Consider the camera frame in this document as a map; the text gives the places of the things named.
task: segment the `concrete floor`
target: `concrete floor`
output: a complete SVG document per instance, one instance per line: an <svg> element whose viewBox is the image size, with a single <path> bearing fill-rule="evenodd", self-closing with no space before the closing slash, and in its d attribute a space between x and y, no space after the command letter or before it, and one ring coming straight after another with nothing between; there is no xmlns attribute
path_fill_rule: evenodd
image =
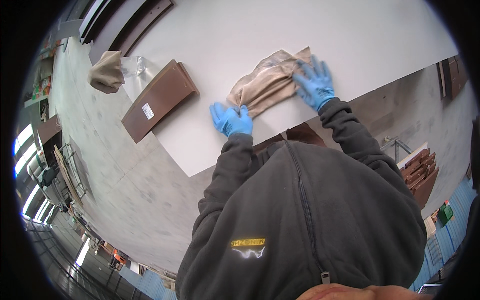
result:
<svg viewBox="0 0 480 300"><path fill-rule="evenodd" d="M70 38L67 51L57 53L49 98L50 115L58 114L89 189L83 199L86 219L135 261L176 272L213 168L188 178L152 133L135 144L121 123L132 104L124 89L105 95L86 81L89 50ZM439 178L424 216L452 195L468 167L471 120L478 114L470 83L447 105L440 101L431 66L351 105L377 140L398 135L412 149L428 141L437 153ZM308 123L328 146L338 148L318 118Z"/></svg>

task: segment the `hoodie zipper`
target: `hoodie zipper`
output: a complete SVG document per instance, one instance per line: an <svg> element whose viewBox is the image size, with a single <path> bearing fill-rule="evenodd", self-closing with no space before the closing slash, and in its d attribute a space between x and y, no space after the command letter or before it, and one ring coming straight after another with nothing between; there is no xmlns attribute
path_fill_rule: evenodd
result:
<svg viewBox="0 0 480 300"><path fill-rule="evenodd" d="M300 167L299 163L297 161L297 158L293 154L292 148L290 144L285 141L285 144L287 144L288 152L290 152L290 155L293 158L293 162L295 163L295 167L297 168L297 173L299 176L299 191L300 191L300 196L301 196L301 206L303 209L303 215L305 216L305 222L307 223L307 231L308 231L308 239L310 240L310 247L312 249L312 254L315 259L315 263L317 267L319 268L322 278L322 283L323 284L329 284L330 283L330 273L325 272L324 269L322 268L322 265L320 264L320 261L318 259L318 254L317 254L317 242L316 242L316 236L315 236L315 227L313 225L313 218L312 218L312 211L310 209L310 203L308 202L307 199L307 193L305 191L305 187L303 186L302 178L301 178L301 172L300 172Z"/></svg>

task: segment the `skin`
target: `skin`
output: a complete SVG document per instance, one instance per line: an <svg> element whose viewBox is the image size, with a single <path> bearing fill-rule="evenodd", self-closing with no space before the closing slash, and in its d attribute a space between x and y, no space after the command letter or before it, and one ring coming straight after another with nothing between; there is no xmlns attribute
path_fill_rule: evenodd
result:
<svg viewBox="0 0 480 300"><path fill-rule="evenodd" d="M364 289L332 283L315 286L297 300L430 300L433 295L417 294L398 286L369 286Z"/></svg>

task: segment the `gloved hand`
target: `gloved hand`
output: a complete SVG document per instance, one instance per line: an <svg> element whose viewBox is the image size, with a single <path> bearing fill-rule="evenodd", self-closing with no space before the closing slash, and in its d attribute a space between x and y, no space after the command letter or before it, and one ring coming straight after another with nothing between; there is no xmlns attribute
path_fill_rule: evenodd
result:
<svg viewBox="0 0 480 300"><path fill-rule="evenodd" d="M230 137L234 133L246 133L252 135L253 122L248 116L248 108L243 105L240 109L225 109L221 103L210 105L210 114L212 115L215 129Z"/></svg>
<svg viewBox="0 0 480 300"><path fill-rule="evenodd" d="M293 81L300 86L297 94L308 106L319 112L330 99L335 97L330 71L324 61L320 67L314 55L312 55L313 69L302 60L297 60L297 64L307 75L305 78L300 74L293 74Z"/></svg>

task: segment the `green container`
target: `green container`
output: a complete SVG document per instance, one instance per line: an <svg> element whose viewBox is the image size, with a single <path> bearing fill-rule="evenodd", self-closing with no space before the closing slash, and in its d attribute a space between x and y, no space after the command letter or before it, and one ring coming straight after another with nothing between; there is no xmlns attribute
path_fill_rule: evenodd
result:
<svg viewBox="0 0 480 300"><path fill-rule="evenodd" d="M452 217L453 209L449 205L442 205L442 207L440 207L440 211L438 212L438 219L442 225L445 226Z"/></svg>

